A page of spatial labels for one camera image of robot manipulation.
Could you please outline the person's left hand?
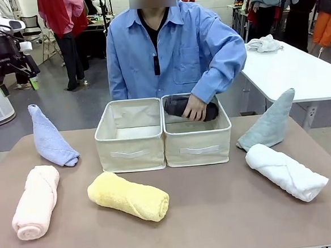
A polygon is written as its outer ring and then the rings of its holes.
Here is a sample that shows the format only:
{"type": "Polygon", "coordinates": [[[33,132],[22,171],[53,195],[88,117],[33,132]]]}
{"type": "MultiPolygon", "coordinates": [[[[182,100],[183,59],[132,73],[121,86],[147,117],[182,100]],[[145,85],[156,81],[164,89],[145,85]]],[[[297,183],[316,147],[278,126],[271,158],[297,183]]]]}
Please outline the person's left hand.
{"type": "Polygon", "coordinates": [[[187,118],[191,121],[204,121],[206,117],[207,104],[200,100],[195,95],[190,95],[187,105],[182,114],[183,118],[187,118]]]}

